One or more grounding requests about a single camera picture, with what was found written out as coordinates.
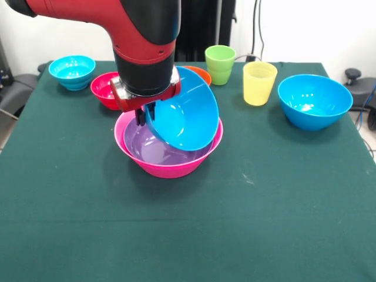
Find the bowl rim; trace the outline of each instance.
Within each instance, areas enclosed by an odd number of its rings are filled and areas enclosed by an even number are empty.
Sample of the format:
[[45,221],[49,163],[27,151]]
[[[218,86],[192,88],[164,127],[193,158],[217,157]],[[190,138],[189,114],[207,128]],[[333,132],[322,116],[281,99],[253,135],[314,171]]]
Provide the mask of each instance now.
[[209,72],[208,71],[206,71],[205,69],[203,69],[203,68],[200,68],[199,66],[181,66],[181,67],[183,67],[183,68],[186,68],[186,69],[190,69],[191,71],[194,71],[194,70],[197,70],[197,71],[202,71],[202,72],[204,72],[205,74],[207,74],[208,75],[208,81],[206,81],[203,77],[201,77],[202,79],[204,79],[205,80],[205,82],[206,82],[206,84],[208,84],[209,86],[212,84],[212,76],[209,74]]
[[[325,115],[325,116],[316,115],[316,114],[308,113],[308,112],[302,112],[302,111],[300,111],[300,110],[297,110],[297,109],[293,108],[292,106],[290,106],[290,105],[289,105],[289,104],[288,104],[288,103],[287,103],[287,102],[281,97],[280,88],[281,88],[281,85],[282,85],[285,81],[287,81],[287,80],[289,80],[289,79],[294,79],[294,78],[299,77],[299,76],[311,76],[311,77],[313,76],[313,77],[316,77],[316,78],[326,79],[326,80],[329,80],[329,81],[331,81],[331,82],[334,82],[334,83],[337,84],[338,86],[342,87],[342,88],[345,90],[345,92],[348,94],[348,96],[350,97],[350,101],[351,101],[351,102],[350,102],[349,106],[347,107],[346,110],[343,110],[343,111],[341,111],[340,113],[336,113],[336,114],[334,114],[334,115]],[[288,106],[290,109],[294,110],[295,112],[302,113],[302,114],[307,115],[307,116],[315,116],[315,117],[319,117],[319,118],[333,118],[333,117],[335,117],[335,116],[343,115],[344,113],[347,113],[347,112],[351,109],[351,107],[353,106],[353,103],[354,103],[354,98],[353,98],[353,96],[351,95],[351,92],[350,92],[345,86],[343,86],[343,85],[340,84],[339,82],[337,82],[337,81],[335,81],[335,80],[333,80],[333,79],[331,79],[331,78],[328,78],[328,77],[326,77],[326,76],[322,76],[322,75],[312,75],[312,74],[309,74],[309,73],[306,73],[306,74],[302,73],[302,74],[299,74],[299,75],[291,75],[291,76],[285,78],[284,80],[282,80],[281,83],[278,85],[278,98],[279,98],[279,100],[280,100],[281,102],[283,102],[286,106]]]
[[117,74],[119,76],[119,72],[106,72],[106,73],[103,73],[99,76],[97,76],[96,78],[94,78],[94,80],[92,81],[92,83],[90,83],[90,90],[91,92],[97,97],[97,98],[100,98],[100,99],[103,99],[103,100],[108,100],[108,101],[113,101],[115,100],[115,97],[113,98],[108,98],[108,97],[103,97],[101,95],[98,95],[97,93],[95,93],[95,91],[93,90],[93,84],[94,82],[96,82],[97,80],[99,80],[101,77],[105,76],[105,75],[112,75],[112,74]]
[[183,166],[187,166],[187,165],[193,165],[201,160],[204,160],[208,157],[208,155],[210,155],[211,153],[213,153],[217,147],[219,146],[219,144],[221,143],[222,141],[222,137],[223,137],[223,124],[222,124],[222,120],[221,118],[219,118],[219,123],[218,123],[218,128],[217,128],[217,132],[218,130],[220,130],[220,136],[219,136],[219,139],[218,139],[218,142],[213,142],[213,145],[211,147],[211,149],[203,156],[199,157],[198,159],[194,159],[194,160],[191,160],[190,162],[187,162],[187,163],[181,163],[181,164],[170,164],[170,165],[159,165],[159,164],[153,164],[153,163],[147,163],[147,162],[144,162],[143,160],[140,160],[136,157],[134,157],[129,151],[127,151],[126,147],[125,149],[121,147],[121,143],[123,141],[123,136],[124,136],[124,132],[125,132],[125,129],[122,129],[122,134],[121,134],[121,140],[118,139],[118,137],[116,136],[116,132],[117,132],[117,128],[119,127],[119,121],[120,119],[122,118],[122,116],[124,115],[127,115],[129,113],[122,113],[119,118],[117,119],[116,123],[115,123],[115,127],[113,129],[113,133],[114,133],[114,136],[115,136],[115,141],[116,141],[116,144],[120,147],[120,149],[122,150],[123,153],[125,153],[128,157],[130,157],[133,161],[135,161],[136,163],[138,164],[141,164],[141,165],[146,165],[146,166],[151,166],[151,167],[154,167],[154,168],[163,168],[163,167],[169,167],[169,168],[177,168],[177,167],[183,167]]
[[[59,76],[54,75],[54,74],[51,72],[51,67],[53,66],[54,63],[57,63],[59,60],[66,59],[66,58],[71,58],[71,57],[84,57],[84,58],[87,58],[87,59],[89,59],[90,61],[92,61],[92,62],[94,63],[93,68],[92,68],[88,73],[86,73],[86,74],[84,74],[84,75],[77,76],[77,77],[75,77],[75,78],[62,78],[62,77],[59,77]],[[67,79],[67,80],[71,80],[71,79],[82,78],[82,77],[84,77],[84,76],[86,76],[86,75],[89,75],[89,74],[91,74],[91,73],[95,70],[95,68],[96,68],[96,62],[95,62],[92,58],[90,58],[90,57],[88,57],[88,56],[85,56],[85,55],[68,55],[68,56],[64,56],[64,57],[61,57],[61,58],[59,58],[59,59],[56,59],[56,60],[54,60],[52,63],[50,63],[49,66],[48,66],[48,72],[49,72],[50,75],[52,75],[52,76],[53,76],[54,78],[56,78],[56,79]]]
[[[188,68],[185,68],[184,66],[176,66],[176,67],[177,67],[177,70],[178,70],[178,71],[179,71],[180,69],[182,69],[182,70],[184,70],[184,71],[190,73],[191,75],[193,75],[193,76],[199,78],[199,79],[203,82],[204,87],[206,87],[206,89],[211,93],[211,97],[212,97],[213,100],[215,101],[215,105],[216,105],[215,110],[216,110],[216,116],[218,117],[218,119],[217,119],[217,129],[218,129],[218,124],[219,124],[219,119],[220,119],[220,112],[219,112],[218,101],[217,101],[216,95],[214,94],[213,90],[212,90],[212,89],[210,88],[210,86],[206,83],[206,81],[205,81],[205,80],[204,80],[204,79],[203,79],[198,73],[196,73],[195,71],[193,71],[193,70],[191,70],[191,69],[188,69]],[[152,131],[152,132],[155,132],[155,133],[156,133],[155,135],[158,135],[162,140],[166,141],[166,139],[160,134],[159,130],[157,130],[157,129],[155,128],[153,122],[150,122],[151,117],[150,117],[150,112],[149,112],[148,108],[146,108],[145,114],[146,114],[146,124],[147,124],[147,126],[148,126],[149,128],[152,128],[151,131]],[[215,131],[215,132],[213,133],[213,136],[211,136],[210,140],[213,140],[216,134],[217,134],[217,131]],[[177,148],[177,149],[185,150],[185,151],[197,151],[197,150],[201,150],[201,149],[203,149],[203,148],[205,148],[205,147],[207,146],[207,145],[205,145],[205,146],[202,146],[202,147],[200,147],[200,148],[195,148],[194,150],[191,150],[191,149],[188,150],[187,148],[180,148],[180,147],[176,146],[176,143],[177,143],[177,142],[168,142],[168,143],[169,143],[169,145],[171,145],[171,146],[173,146],[173,147],[175,147],[175,148]]]

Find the plastic cup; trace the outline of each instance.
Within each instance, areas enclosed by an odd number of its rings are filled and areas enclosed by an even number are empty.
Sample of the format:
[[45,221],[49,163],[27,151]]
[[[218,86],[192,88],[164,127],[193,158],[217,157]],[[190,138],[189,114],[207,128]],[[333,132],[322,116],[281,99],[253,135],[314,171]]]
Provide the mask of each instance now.
[[214,45],[205,50],[207,71],[214,85],[225,85],[231,76],[236,51],[228,46]]
[[267,62],[250,62],[243,68],[243,95],[252,106],[265,105],[270,97],[278,70]]

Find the plastic bowl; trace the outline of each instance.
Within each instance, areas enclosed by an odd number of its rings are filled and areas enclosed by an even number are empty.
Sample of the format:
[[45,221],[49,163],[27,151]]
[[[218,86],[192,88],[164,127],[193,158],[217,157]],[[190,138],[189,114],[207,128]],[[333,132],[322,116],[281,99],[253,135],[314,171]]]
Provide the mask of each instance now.
[[124,144],[132,156],[154,165],[179,165],[194,161],[212,148],[213,142],[198,151],[182,151],[158,139],[147,126],[130,121],[124,131]]
[[212,84],[212,77],[206,70],[198,68],[197,66],[184,66],[184,68],[196,72],[209,86]]
[[213,145],[211,149],[204,155],[194,161],[182,163],[178,165],[156,165],[144,162],[142,160],[137,159],[136,157],[132,156],[130,152],[127,150],[124,144],[124,131],[127,128],[128,124],[135,118],[134,112],[127,112],[123,113],[119,116],[116,121],[114,134],[115,134],[115,141],[120,149],[123,151],[124,154],[129,156],[132,160],[134,160],[142,169],[144,169],[149,174],[165,179],[172,179],[172,178],[179,178],[186,176],[193,172],[198,166],[210,155],[213,151],[218,147],[219,143],[222,140],[223,135],[223,126],[222,122],[219,120],[219,126],[217,128],[217,132],[213,139]]
[[118,72],[104,73],[94,79],[90,86],[93,94],[110,110],[119,110],[110,86],[110,80],[117,76],[119,76]]
[[155,119],[146,109],[151,132],[167,144],[184,151],[205,148],[214,138],[219,122],[216,98],[208,84],[195,72],[177,67],[182,82],[179,95],[155,106]]
[[95,61],[86,56],[67,56],[49,65],[49,73],[70,91],[86,88],[92,80]]
[[283,80],[278,96],[289,121],[307,131],[332,125],[353,105],[345,86],[318,75],[295,75]]

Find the floor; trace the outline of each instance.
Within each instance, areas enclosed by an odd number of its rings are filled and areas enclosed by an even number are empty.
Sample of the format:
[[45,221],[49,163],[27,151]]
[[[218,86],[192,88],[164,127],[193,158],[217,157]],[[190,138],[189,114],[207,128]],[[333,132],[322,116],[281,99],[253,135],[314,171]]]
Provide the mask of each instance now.
[[[354,122],[357,119],[358,115],[359,115],[358,112],[350,112],[350,116],[351,116],[351,118]],[[4,127],[5,130],[2,130],[0,132],[0,153],[1,153],[2,149],[5,147],[5,145],[7,143],[10,135],[12,134],[13,129],[16,126],[16,121],[12,120],[11,118],[3,117],[3,116],[1,116],[0,118],[6,119],[6,125]],[[373,150],[373,153],[374,153],[374,156],[375,156],[374,160],[376,162],[376,132],[371,132],[371,131],[368,130],[367,118],[368,118],[368,113],[364,113],[363,114],[363,122],[362,122],[362,126],[359,130],[359,133],[362,136],[362,138],[370,145],[370,150]]]
[[16,126],[16,121],[9,117],[5,117],[4,114],[0,113],[1,122],[3,125],[1,126],[0,130],[0,153],[2,149],[5,147],[9,137],[11,136],[13,129]]

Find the pink bowl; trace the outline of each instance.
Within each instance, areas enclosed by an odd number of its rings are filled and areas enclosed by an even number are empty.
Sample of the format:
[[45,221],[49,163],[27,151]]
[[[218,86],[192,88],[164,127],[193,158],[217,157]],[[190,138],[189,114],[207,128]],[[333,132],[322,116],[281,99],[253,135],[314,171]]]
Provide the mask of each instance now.
[[132,160],[134,160],[146,172],[159,178],[166,178],[166,179],[179,178],[179,177],[183,177],[193,172],[208,157],[208,155],[210,155],[218,147],[223,136],[223,125],[222,125],[222,121],[219,120],[218,130],[213,140],[213,146],[211,147],[210,151],[206,153],[206,155],[196,160],[193,160],[191,162],[177,164],[173,166],[163,166],[163,165],[158,165],[158,164],[153,165],[151,163],[146,163],[135,158],[129,153],[129,151],[125,147],[124,131],[126,127],[128,126],[128,124],[134,118],[135,118],[134,112],[123,113],[119,116],[119,118],[116,121],[115,129],[114,129],[116,143],[120,147],[120,149],[124,152],[124,154],[126,154]]
[[90,86],[93,94],[110,110],[119,110],[110,87],[110,80],[117,76],[117,72],[104,73],[94,79]]

